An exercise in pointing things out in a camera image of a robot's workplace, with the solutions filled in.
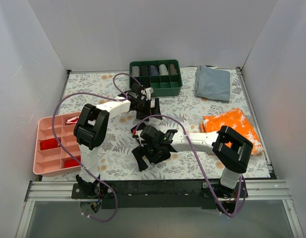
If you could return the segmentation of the light blue cloth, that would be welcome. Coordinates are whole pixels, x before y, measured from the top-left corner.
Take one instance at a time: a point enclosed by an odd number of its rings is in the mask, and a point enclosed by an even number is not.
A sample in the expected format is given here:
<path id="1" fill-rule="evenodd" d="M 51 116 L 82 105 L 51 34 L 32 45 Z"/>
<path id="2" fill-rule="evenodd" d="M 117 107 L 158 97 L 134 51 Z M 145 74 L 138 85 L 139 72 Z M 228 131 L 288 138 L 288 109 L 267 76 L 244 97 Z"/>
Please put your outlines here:
<path id="1" fill-rule="evenodd" d="M 196 71 L 195 96 L 230 101 L 230 72 L 199 65 Z"/>

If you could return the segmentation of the orange white patterned cloth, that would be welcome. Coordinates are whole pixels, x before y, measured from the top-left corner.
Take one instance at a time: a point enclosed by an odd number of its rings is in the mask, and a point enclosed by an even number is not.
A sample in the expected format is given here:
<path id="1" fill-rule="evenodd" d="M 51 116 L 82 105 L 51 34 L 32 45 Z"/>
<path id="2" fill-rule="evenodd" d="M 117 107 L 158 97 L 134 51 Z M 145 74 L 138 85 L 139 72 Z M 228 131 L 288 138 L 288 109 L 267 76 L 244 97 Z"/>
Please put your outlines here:
<path id="1" fill-rule="evenodd" d="M 264 151 L 254 127 L 239 108 L 220 115 L 204 116 L 200 129 L 203 133 L 213 132 L 220 130 L 224 125 L 233 128 L 253 144 L 252 155 L 257 155 Z"/>

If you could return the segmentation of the black boxer underwear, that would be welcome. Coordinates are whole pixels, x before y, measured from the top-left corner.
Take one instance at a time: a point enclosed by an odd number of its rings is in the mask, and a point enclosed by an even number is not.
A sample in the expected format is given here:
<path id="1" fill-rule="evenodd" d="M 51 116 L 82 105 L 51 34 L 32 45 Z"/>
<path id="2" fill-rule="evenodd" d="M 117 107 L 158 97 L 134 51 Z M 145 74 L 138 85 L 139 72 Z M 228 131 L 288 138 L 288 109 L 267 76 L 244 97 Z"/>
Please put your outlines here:
<path id="1" fill-rule="evenodd" d="M 132 137 L 135 138 L 138 143 L 140 144 L 140 146 L 144 147 L 146 145 L 146 141 L 141 137 L 141 133 L 143 131 L 143 129 L 146 127 L 147 125 L 145 123 L 142 123 L 139 125 L 138 129 L 136 130 L 136 126 L 134 126 L 133 128 L 131 128 L 131 133 L 132 133 Z"/>

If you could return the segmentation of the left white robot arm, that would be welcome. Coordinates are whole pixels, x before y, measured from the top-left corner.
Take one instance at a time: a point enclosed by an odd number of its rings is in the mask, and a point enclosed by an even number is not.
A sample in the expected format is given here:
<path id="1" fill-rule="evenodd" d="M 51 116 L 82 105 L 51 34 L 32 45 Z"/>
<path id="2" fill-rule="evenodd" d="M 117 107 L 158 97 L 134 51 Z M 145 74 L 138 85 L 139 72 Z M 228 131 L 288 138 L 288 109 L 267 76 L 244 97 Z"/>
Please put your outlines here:
<path id="1" fill-rule="evenodd" d="M 74 136 L 80 149 L 82 168 L 76 180 L 88 198 L 99 195 L 98 170 L 99 148 L 104 142 L 108 122 L 129 111 L 136 112 L 136 119 L 143 120 L 160 113 L 159 99 L 151 106 L 153 88 L 134 83 L 131 89 L 121 93 L 112 101 L 100 105 L 86 104 L 74 128 Z"/>

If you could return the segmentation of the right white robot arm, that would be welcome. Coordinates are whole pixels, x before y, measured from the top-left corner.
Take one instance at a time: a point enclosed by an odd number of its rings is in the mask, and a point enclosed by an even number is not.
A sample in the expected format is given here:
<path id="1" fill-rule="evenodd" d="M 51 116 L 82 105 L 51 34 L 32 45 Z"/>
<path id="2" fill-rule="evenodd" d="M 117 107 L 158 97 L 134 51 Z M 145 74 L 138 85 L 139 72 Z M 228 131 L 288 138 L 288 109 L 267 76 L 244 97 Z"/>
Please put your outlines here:
<path id="1" fill-rule="evenodd" d="M 151 164 L 158 164 L 169 159 L 171 153 L 196 150 L 214 154 L 224 165 L 219 184 L 214 190 L 224 197 L 230 197 L 236 192 L 240 176 L 247 171 L 253 149 L 248 139 L 226 125 L 219 131 L 189 135 L 176 129 L 162 132 L 144 123 L 131 131 L 139 143 L 132 151 L 139 171 L 148 168 L 144 158 Z"/>

